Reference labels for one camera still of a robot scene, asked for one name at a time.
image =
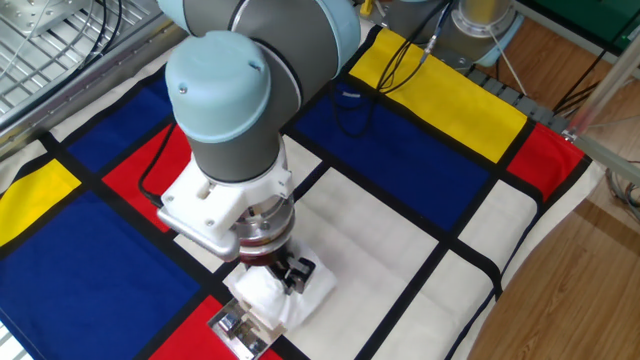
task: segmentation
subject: black cable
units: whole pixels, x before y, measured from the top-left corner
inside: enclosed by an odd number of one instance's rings
[[[173,133],[173,130],[175,128],[176,128],[176,123],[175,122],[171,123],[171,125],[169,126],[169,130],[167,130],[167,133],[164,135],[164,139],[162,139],[162,143],[160,144],[158,151],[156,151],[156,154],[153,156],[153,159],[151,160],[149,165],[147,165],[147,168],[144,170],[144,172],[140,176],[140,179],[138,179],[138,189],[140,190],[142,195],[144,195],[147,199],[149,199],[149,201],[158,209],[163,206],[162,198],[160,197],[160,195],[154,194],[149,190],[145,189],[144,181],[147,179],[147,176],[149,175],[151,170],[153,170],[153,167],[158,162],[158,159],[160,159],[160,156],[162,155],[162,152],[164,151],[165,147],[167,147],[167,144],[169,143],[169,138],[171,138],[171,134]]]
[[[113,28],[113,33],[111,34],[111,38],[109,39],[109,41],[102,48],[103,51],[109,51],[110,50],[111,44],[113,43],[113,40],[115,40],[116,36],[118,35],[118,31],[120,31],[120,22],[121,21],[122,21],[122,0],[118,0],[118,20],[116,21],[116,26]]]
[[[597,82],[597,83],[595,83],[595,84],[589,85],[589,86],[587,86],[584,90],[580,90],[580,91],[578,91],[577,93],[575,93],[575,94],[573,94],[573,95],[569,96],[569,97],[566,99],[566,101],[569,101],[569,100],[575,99],[575,98],[577,98],[577,97],[578,97],[578,96],[580,96],[580,95],[583,95],[583,94],[585,94],[585,93],[588,93],[588,92],[590,92],[590,91],[594,90],[596,87],[598,87],[598,85],[600,85],[600,81],[598,81],[598,82]]]
[[[567,102],[567,98],[578,88],[578,86],[580,86],[580,84],[582,84],[582,82],[584,81],[584,79],[591,73],[591,71],[593,71],[593,69],[595,69],[596,65],[598,65],[598,63],[600,63],[600,61],[602,60],[602,58],[604,57],[604,55],[607,53],[607,50],[602,50],[602,52],[600,53],[600,55],[598,55],[598,57],[591,63],[591,65],[589,65],[589,68],[582,73],[582,76],[580,76],[580,78],[578,79],[578,81],[575,82],[575,84],[573,84],[573,86],[571,86],[571,88],[569,89],[569,91],[567,91],[564,96],[562,96],[562,99],[560,99],[560,101],[558,101],[558,103],[556,104],[556,106],[553,107],[553,113],[557,114],[559,112],[559,109],[566,104]]]
[[[365,120],[365,124],[364,124],[364,126],[362,127],[362,129],[360,131],[358,131],[356,133],[349,132],[342,125],[342,122],[340,121],[340,117],[339,117],[339,114],[338,114],[338,105],[336,104],[336,101],[335,101],[334,85],[333,85],[333,83],[330,84],[329,97],[331,99],[331,107],[332,107],[332,111],[333,111],[333,116],[335,118],[336,124],[338,125],[338,128],[340,129],[340,131],[343,134],[345,134],[346,136],[348,136],[350,138],[359,138],[359,137],[363,136],[367,132],[369,127],[371,126],[371,122],[373,121],[373,113],[374,113],[374,110],[375,110],[375,106],[376,106],[376,104],[378,102],[379,96],[384,95],[384,94],[388,94],[391,91],[397,90],[400,86],[406,84],[418,72],[418,70],[420,70],[420,66],[422,65],[422,62],[424,61],[424,59],[421,60],[421,63],[418,64],[416,69],[414,69],[414,71],[409,75],[409,77],[407,77],[405,80],[403,80],[399,86],[393,87],[390,90],[387,90],[386,92],[382,92],[383,89],[387,89],[389,86],[392,85],[392,83],[389,84],[389,85],[386,85],[386,84],[387,84],[387,82],[389,80],[395,79],[395,72],[400,67],[400,64],[401,64],[402,60],[404,59],[404,56],[406,55],[406,53],[408,52],[409,48],[411,47],[411,44],[415,41],[415,39],[418,37],[418,35],[420,35],[420,33],[424,30],[424,27],[427,26],[427,23],[429,23],[429,21],[437,13],[442,11],[442,9],[444,9],[445,6],[449,5],[449,7],[446,10],[446,14],[443,14],[443,17],[442,17],[442,23],[444,23],[444,21],[448,17],[448,14],[450,13],[450,10],[453,9],[453,3],[454,3],[454,0],[442,1],[441,3],[439,3],[425,17],[425,19],[416,27],[416,29],[404,40],[402,45],[400,45],[398,50],[396,50],[396,52],[393,54],[391,59],[387,62],[387,65],[385,66],[384,70],[382,71],[382,75],[380,75],[380,79],[378,80],[378,84],[376,85],[375,95],[371,99],[371,106],[369,107],[369,111],[367,113],[367,118]]]
[[[93,43],[93,46],[91,47],[91,50],[89,50],[89,53],[87,54],[87,56],[85,56],[84,60],[82,60],[82,64],[80,64],[73,71],[73,73],[69,75],[69,77],[73,76],[73,74],[75,74],[77,71],[82,70],[84,67],[88,65],[89,62],[91,62],[96,56],[98,56],[98,54],[96,54],[92,58],[90,58],[90,56],[98,50],[98,47],[100,46],[100,40],[104,38],[106,29],[107,29],[107,3],[106,3],[107,0],[102,0],[102,1],[103,1],[102,2],[102,25],[100,26],[100,32],[98,33],[98,37],[96,38],[96,41]],[[87,15],[87,21],[89,20],[89,18],[91,18],[91,15],[92,14]]]
[[[580,96],[577,100],[574,100],[574,101],[572,101],[572,102],[570,102],[568,104],[563,105],[560,109],[556,110],[554,112],[554,114],[560,114],[560,113],[563,113],[563,112],[565,112],[567,110],[570,110],[573,106],[576,106],[576,105],[580,104],[581,102],[587,100],[589,98],[589,96],[591,96],[591,93],[587,93],[587,94],[584,94],[584,95]]]
[[[640,9],[638,9],[638,11],[636,11],[635,14],[633,14],[633,16],[627,21],[626,24],[624,24],[624,26],[622,26],[622,28],[618,31],[618,33],[611,39],[611,41],[609,42],[610,44],[614,44],[616,40],[618,40],[618,38],[620,36],[622,36],[622,34],[624,34],[625,30],[631,26],[633,24],[633,22],[636,20],[636,18],[638,18],[638,16],[640,16]],[[580,86],[580,84],[584,81],[584,79],[587,77],[587,75],[589,75],[591,73],[591,71],[593,71],[593,69],[596,67],[596,65],[598,65],[598,63],[602,60],[602,58],[607,54],[607,50],[602,50],[602,52],[600,53],[600,55],[598,55],[598,57],[596,58],[596,60],[591,63],[591,65],[589,66],[589,68],[582,74],[582,76],[580,76],[580,79],[578,79],[578,81],[573,84],[573,86],[571,87],[571,89],[569,89],[569,91],[567,91],[564,96],[562,97],[562,99],[560,99],[560,101],[558,101],[558,103],[556,104],[556,106],[554,106],[553,108],[553,112],[554,114],[558,114],[559,110],[564,104],[566,104],[566,102],[568,101],[568,98],[570,97],[570,95],[578,88],[578,86]]]
[[[411,74],[409,74],[409,76],[407,76],[407,78],[406,78],[406,79],[402,80],[402,82],[401,82],[400,84],[398,84],[398,85],[396,85],[396,86],[392,87],[392,88],[391,88],[391,89],[389,89],[389,90],[385,90],[385,91],[381,91],[381,92],[382,92],[383,94],[387,95],[387,94],[389,94],[389,93],[391,93],[391,92],[393,92],[393,91],[396,91],[396,90],[398,90],[399,88],[401,88],[401,87],[402,87],[402,85],[404,85],[404,84],[408,83],[408,82],[409,82],[409,80],[411,80],[411,78],[413,78],[413,77],[418,73],[418,71],[419,71],[419,70],[420,70],[420,68],[422,67],[422,64],[423,64],[423,62],[418,63],[418,66],[416,66],[416,68],[415,68],[415,69],[413,69],[413,71],[411,72]]]
[[[102,38],[104,37],[104,33],[107,27],[107,4],[105,1],[106,0],[103,0],[102,2],[102,7],[104,11],[102,14],[102,26],[100,27],[100,32],[98,33],[98,37],[96,38],[96,41],[93,43],[93,47],[91,48],[87,56],[84,58],[82,63],[78,65],[78,67],[76,67],[75,70],[71,74],[69,74],[69,76],[67,76],[65,79],[60,81],[57,85],[55,85],[53,88],[49,89],[46,93],[40,96],[38,98],[39,100],[28,104],[27,106],[19,110],[17,113],[15,113],[13,115],[14,118],[16,119],[22,118],[28,113],[30,113],[31,111],[35,110],[37,107],[42,105],[45,101],[49,100],[52,96],[54,96],[62,88],[69,85],[69,83],[71,83],[73,80],[77,79],[78,76],[80,76],[84,72],[84,69],[93,65],[96,61],[98,61],[101,57],[103,57],[105,54],[108,53],[108,50],[106,49],[106,47],[103,47],[98,54],[91,57],[91,54],[95,53],[97,48],[100,46],[100,40],[102,40]]]

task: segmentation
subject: metal rack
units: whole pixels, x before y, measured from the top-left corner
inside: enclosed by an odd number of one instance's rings
[[[153,11],[153,1],[124,1],[120,34],[135,26]],[[51,30],[29,39],[14,65],[0,79],[0,114],[9,113],[60,76],[73,71],[88,55],[102,26],[103,6],[94,3],[81,9]],[[107,26],[100,47],[113,36],[118,3],[107,0]],[[0,18],[0,68],[4,70],[26,35]]]
[[[8,1],[0,0],[0,6]],[[186,36],[164,17],[154,0],[123,0],[113,50],[85,69],[78,79],[44,99],[49,90],[73,73],[98,38],[104,7],[101,2],[92,1],[95,2],[29,39],[14,65],[0,78],[0,159],[132,76]],[[117,0],[104,1],[107,25],[100,48],[114,36],[118,18]],[[0,18],[0,72],[26,36]]]

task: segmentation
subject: red square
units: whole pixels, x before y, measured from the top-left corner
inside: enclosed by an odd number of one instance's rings
[[[562,136],[536,124],[507,170],[538,188],[546,201],[583,157]]]
[[[207,322],[220,309],[222,309],[220,303],[211,296],[207,297],[160,346],[150,360],[235,360],[235,355],[207,325]],[[269,349],[260,359],[278,360],[280,357]]]
[[[162,231],[167,231],[169,228],[156,216],[156,207],[138,190],[138,179],[140,179],[140,176],[156,155],[167,131],[168,127],[154,136],[102,179],[111,189]],[[145,188],[154,194],[161,195],[164,193],[180,175],[184,167],[187,166],[190,156],[191,148],[189,147],[189,142],[180,127],[176,126],[160,159],[158,159],[153,170],[147,176],[144,182]]]

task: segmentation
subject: white cloth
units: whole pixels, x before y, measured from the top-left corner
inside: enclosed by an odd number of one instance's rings
[[[284,287],[263,266],[243,271],[239,266],[227,281],[229,290],[238,300],[251,305],[251,312],[271,330],[282,325],[294,330],[322,304],[336,286],[337,279],[320,258],[304,243],[291,241],[294,253],[316,264],[313,275],[302,294],[285,295]]]

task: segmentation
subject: white cable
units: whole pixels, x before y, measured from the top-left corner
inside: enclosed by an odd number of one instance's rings
[[[498,39],[496,39],[496,36],[493,35],[493,31],[491,31],[491,27],[487,26],[486,29],[489,31],[489,34],[493,38],[493,41],[495,41],[496,46],[498,46],[498,50],[500,50],[500,54],[504,58],[504,62],[507,63],[507,66],[509,67],[509,70],[513,74],[513,77],[516,78],[516,81],[518,82],[518,86],[520,86],[520,91],[522,91],[524,96],[529,96],[529,95],[527,95],[527,91],[524,89],[524,86],[522,86],[522,82],[520,81],[520,78],[518,77],[518,74],[516,74],[516,71],[513,70],[513,66],[511,66],[511,62],[509,61],[509,59],[507,59],[507,54],[504,53],[504,49],[502,48],[502,45],[500,45],[500,42],[498,41]]]
[[[44,4],[44,7],[42,8],[42,12],[40,12],[40,16],[38,17],[38,20],[36,21],[35,25],[33,25],[33,30],[29,33],[29,35],[27,35],[26,38],[24,38],[24,40],[22,40],[22,43],[20,44],[20,46],[18,46],[18,49],[16,50],[15,54],[13,54],[13,57],[11,58],[11,60],[9,60],[9,64],[0,73],[0,80],[2,80],[2,77],[4,76],[4,74],[6,74],[7,71],[9,71],[9,69],[13,66],[13,63],[18,58],[18,54],[20,53],[20,50],[22,50],[22,47],[24,46],[24,44],[29,42],[29,40],[31,39],[31,35],[35,31],[35,29],[38,28],[38,25],[40,25],[40,20],[42,20],[42,15],[44,15],[44,12],[49,7],[49,3],[51,3],[51,0],[47,0],[47,2]]]

